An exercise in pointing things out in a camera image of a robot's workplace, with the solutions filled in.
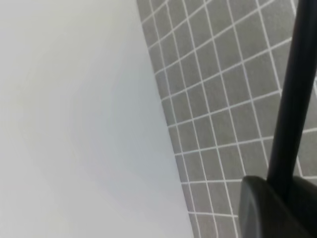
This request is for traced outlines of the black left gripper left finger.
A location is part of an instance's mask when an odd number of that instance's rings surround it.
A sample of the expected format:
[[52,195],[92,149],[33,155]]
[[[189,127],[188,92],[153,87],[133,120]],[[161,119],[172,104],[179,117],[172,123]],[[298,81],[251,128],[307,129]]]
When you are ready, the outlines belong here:
[[260,177],[241,182],[239,227],[243,238],[315,238],[317,228],[305,228],[292,213],[288,197],[283,201]]

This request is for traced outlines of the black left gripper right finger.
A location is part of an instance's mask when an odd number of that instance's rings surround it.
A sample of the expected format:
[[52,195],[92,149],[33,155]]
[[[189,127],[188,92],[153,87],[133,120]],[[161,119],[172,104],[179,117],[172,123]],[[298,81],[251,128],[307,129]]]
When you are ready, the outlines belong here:
[[317,227],[317,186],[301,177],[293,177],[288,204],[305,228]]

